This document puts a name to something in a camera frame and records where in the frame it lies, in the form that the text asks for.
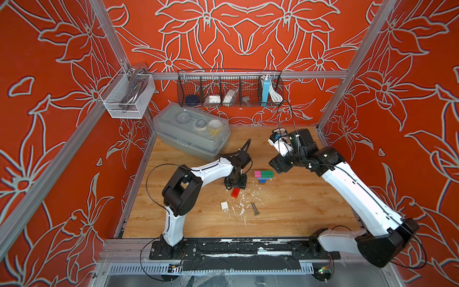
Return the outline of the green 2x4 lego brick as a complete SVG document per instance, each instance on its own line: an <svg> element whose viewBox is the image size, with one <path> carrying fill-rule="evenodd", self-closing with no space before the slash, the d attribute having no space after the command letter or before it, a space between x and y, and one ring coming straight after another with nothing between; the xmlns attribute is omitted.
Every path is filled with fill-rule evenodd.
<svg viewBox="0 0 459 287"><path fill-rule="evenodd" d="M262 179L273 178L273 177L274 177L273 171L260 171L259 173L259 178L262 178Z"/></svg>

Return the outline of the red 2x4 lego brick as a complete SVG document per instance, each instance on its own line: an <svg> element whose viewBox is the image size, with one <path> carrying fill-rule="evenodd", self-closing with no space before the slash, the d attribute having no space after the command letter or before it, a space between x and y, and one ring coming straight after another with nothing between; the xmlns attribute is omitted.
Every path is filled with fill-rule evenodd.
<svg viewBox="0 0 459 287"><path fill-rule="evenodd" d="M231 197L237 199L238 196L239 196L239 193L240 193L240 189L239 188L234 188L233 191L232 191Z"/></svg>

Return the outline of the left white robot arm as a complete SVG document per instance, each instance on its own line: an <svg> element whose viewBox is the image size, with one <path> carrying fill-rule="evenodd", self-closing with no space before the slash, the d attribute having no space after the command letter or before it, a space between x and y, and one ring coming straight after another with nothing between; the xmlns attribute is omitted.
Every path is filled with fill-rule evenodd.
<svg viewBox="0 0 459 287"><path fill-rule="evenodd" d="M227 190L244 190L247 174L244 168L252 163L248 152L242 149L222 154L219 159L199 167L178 166L162 191L166 208L166 225L160 241L168 253L173 253L184 240L186 214L195 206L201 189L223 178Z"/></svg>

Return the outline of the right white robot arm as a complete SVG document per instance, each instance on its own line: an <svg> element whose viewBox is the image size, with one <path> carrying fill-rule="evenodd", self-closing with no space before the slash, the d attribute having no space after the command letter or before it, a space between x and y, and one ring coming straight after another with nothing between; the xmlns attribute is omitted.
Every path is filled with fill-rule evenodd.
<svg viewBox="0 0 459 287"><path fill-rule="evenodd" d="M318 148L308 129L288 133L278 128L273 130L268 142L278 151L269 162L278 174L294 166L315 173L339 192L362 223L358 232L318 230L312 239L319 251L361 255L382 268L414 239L418 223L401 217L376 196L335 148Z"/></svg>

